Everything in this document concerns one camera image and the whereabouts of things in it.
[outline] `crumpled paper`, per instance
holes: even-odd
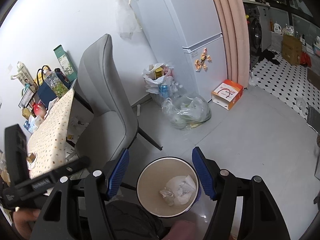
[[[185,205],[195,190],[196,184],[190,175],[176,176],[167,182],[160,194],[169,206]]]

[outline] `metal rivet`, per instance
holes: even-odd
[[[67,176],[63,176],[60,178],[60,182],[61,183],[65,183],[66,181],[68,181],[68,177]]]
[[[96,170],[92,173],[95,177],[99,177],[102,174],[102,171]]]
[[[253,177],[253,180],[254,180],[255,182],[261,182],[261,181],[262,181],[262,179],[261,179],[260,176],[254,176],[254,177]]]
[[[229,171],[227,171],[227,170],[221,170],[221,171],[220,171],[220,174],[221,174],[222,176],[228,176],[228,175],[229,175]]]

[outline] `white wall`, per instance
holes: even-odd
[[[0,149],[4,150],[4,128],[25,122],[18,107],[23,87],[18,80],[10,80],[17,62],[23,62],[34,77],[42,65],[60,67],[53,52],[59,44],[78,67],[84,50],[110,33],[114,61],[130,103],[146,95],[141,72],[156,59],[143,33],[131,40],[119,37],[114,9],[115,0],[17,1],[0,27]],[[7,73],[9,64],[13,69]]]

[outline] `trash can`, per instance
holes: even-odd
[[[196,184],[196,190],[185,205],[169,206],[160,190],[176,176],[190,175]],[[148,164],[141,172],[137,182],[138,200],[149,213],[161,217],[176,217],[188,211],[199,199],[201,188],[195,169],[186,161],[176,157],[163,157]]]

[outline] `hand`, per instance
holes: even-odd
[[[36,221],[40,214],[40,209],[21,208],[13,213],[13,223],[19,234],[30,239],[32,229],[28,224],[29,221]]]

